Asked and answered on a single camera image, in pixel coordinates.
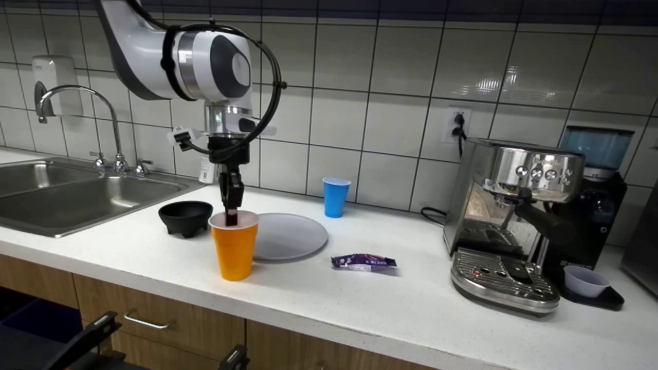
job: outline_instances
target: cabinet drawer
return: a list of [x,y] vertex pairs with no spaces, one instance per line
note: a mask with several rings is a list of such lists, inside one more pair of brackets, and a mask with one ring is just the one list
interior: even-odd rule
[[0,256],[0,286],[77,309],[72,273]]
[[217,359],[206,359],[188,353],[163,343],[146,342],[127,333],[118,332],[110,336],[110,347],[125,353],[125,362],[152,369],[152,370],[213,370],[217,369]]
[[113,285],[77,277],[82,320],[104,311],[120,313],[122,333],[173,345],[192,353],[217,359],[245,343],[245,320]]
[[254,370],[422,370],[409,362],[247,324],[249,366]]

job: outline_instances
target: wall outlet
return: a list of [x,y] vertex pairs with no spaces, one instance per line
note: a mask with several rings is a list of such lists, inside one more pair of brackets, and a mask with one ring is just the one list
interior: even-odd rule
[[459,108],[450,108],[444,112],[444,138],[441,143],[447,145],[457,145],[457,135],[452,135],[452,129],[457,127],[454,123],[454,117],[457,116],[462,116],[465,117],[465,131],[469,135],[470,131],[470,117],[473,117],[473,112],[470,110],[459,110]]

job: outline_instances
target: orange cup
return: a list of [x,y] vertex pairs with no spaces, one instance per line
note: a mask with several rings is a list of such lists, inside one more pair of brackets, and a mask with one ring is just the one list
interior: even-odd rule
[[221,277],[238,282],[251,275],[259,217],[252,213],[238,213],[238,225],[226,227],[226,217],[213,214],[207,221],[207,227],[211,230]]

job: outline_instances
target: faucet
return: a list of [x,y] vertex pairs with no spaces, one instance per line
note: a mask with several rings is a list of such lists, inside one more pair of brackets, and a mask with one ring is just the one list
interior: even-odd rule
[[106,105],[109,116],[110,116],[110,129],[113,129],[113,134],[114,134],[114,146],[118,146],[118,156],[114,156],[113,169],[114,169],[118,174],[123,174],[123,170],[127,169],[127,162],[125,162],[125,156],[123,156],[123,153],[122,153],[122,138],[120,138],[118,114],[114,114],[114,110],[110,108],[110,103],[109,103],[99,90],[95,90],[95,89],[90,89],[90,87],[82,87],[82,85],[60,85],[60,87],[53,87],[53,89],[45,90],[40,96],[35,96],[35,100],[38,100],[38,101],[36,101],[38,123],[48,123],[48,117],[45,117],[45,116],[51,116],[51,105],[49,105],[49,101],[51,101],[51,96],[56,96],[56,94],[61,93],[61,90],[89,90],[89,93],[93,93],[95,96],[99,96],[99,100]]

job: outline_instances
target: sink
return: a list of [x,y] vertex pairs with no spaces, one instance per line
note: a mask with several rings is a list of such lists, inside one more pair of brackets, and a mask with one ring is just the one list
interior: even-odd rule
[[97,169],[89,169],[68,160],[36,160],[20,164],[0,166],[0,198],[10,193],[22,193],[61,184],[93,182],[99,179]]
[[[87,175],[84,169],[76,174],[77,169],[68,164],[53,166],[49,182],[35,177],[38,182],[31,184],[27,177],[31,169],[27,164],[12,169],[15,179],[28,190],[0,196],[0,227],[43,237],[63,237],[196,188],[192,182],[165,175],[101,177],[95,169]],[[0,188],[4,179],[10,179],[12,190],[18,188],[20,182],[7,177],[12,170],[0,169]]]

